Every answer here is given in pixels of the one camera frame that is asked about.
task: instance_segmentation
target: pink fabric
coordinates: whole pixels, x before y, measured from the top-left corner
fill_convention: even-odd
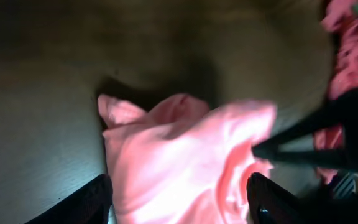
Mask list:
[[[358,87],[358,20],[351,12],[357,0],[332,0],[327,16],[322,21],[329,32],[341,35],[341,47],[337,55],[336,75],[331,80],[328,97],[336,99],[347,90]],[[318,149],[333,149],[342,144],[342,130],[339,126],[319,131],[314,143]],[[335,170],[320,169],[319,173],[329,183]]]
[[[98,99],[118,223],[246,223],[246,184],[269,176],[250,150],[269,135],[274,105],[236,101],[216,110],[174,95],[149,113]]]

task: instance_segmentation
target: folded pink cloth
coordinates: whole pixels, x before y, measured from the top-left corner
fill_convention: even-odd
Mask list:
[[[358,19],[351,6],[358,0],[332,0],[327,8],[327,16],[322,21],[329,32],[341,36],[341,46],[337,55],[336,75],[331,80],[328,98],[333,100],[347,90],[358,87]],[[334,149],[342,144],[340,126],[324,129],[314,136],[317,149]],[[319,169],[318,172],[329,183],[335,170]]]
[[[247,179],[272,168],[250,147],[268,137],[274,105],[245,100],[211,111],[188,95],[149,113],[106,95],[98,104],[118,223],[246,223]]]

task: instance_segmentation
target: crumpled fabric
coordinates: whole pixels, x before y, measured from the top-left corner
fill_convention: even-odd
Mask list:
[[[118,223],[247,223],[247,179],[272,168],[250,148],[268,138],[273,104],[210,110],[180,94],[148,113],[106,95],[98,106]]]
[[[351,6],[358,0],[332,0],[327,8],[327,16],[322,25],[328,32],[341,36],[341,46],[337,54],[335,76],[331,80],[328,98],[334,100],[346,91],[358,87],[358,19]],[[340,126],[318,131],[314,136],[317,149],[335,149],[342,146]],[[328,184],[336,175],[336,170],[318,169]]]

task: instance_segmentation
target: brown surface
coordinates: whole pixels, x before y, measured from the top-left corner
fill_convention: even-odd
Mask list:
[[[105,171],[96,112],[104,77],[216,106],[265,98],[275,131],[319,104],[331,47],[315,0],[0,0],[0,224],[24,223]],[[292,192],[309,169],[280,168]]]

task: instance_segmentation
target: red fabric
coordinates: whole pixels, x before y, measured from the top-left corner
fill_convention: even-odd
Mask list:
[[[336,99],[347,90],[358,87],[358,19],[351,12],[357,0],[332,0],[327,8],[327,16],[322,21],[329,32],[341,36],[341,46],[337,55],[336,75],[331,80],[328,98]],[[317,149],[334,149],[342,145],[340,126],[324,129],[314,136]],[[330,183],[335,170],[318,169],[326,183]]]
[[[269,136],[274,105],[210,110],[188,95],[149,113],[105,95],[98,104],[118,223],[246,223],[247,179],[272,168],[251,145]]]

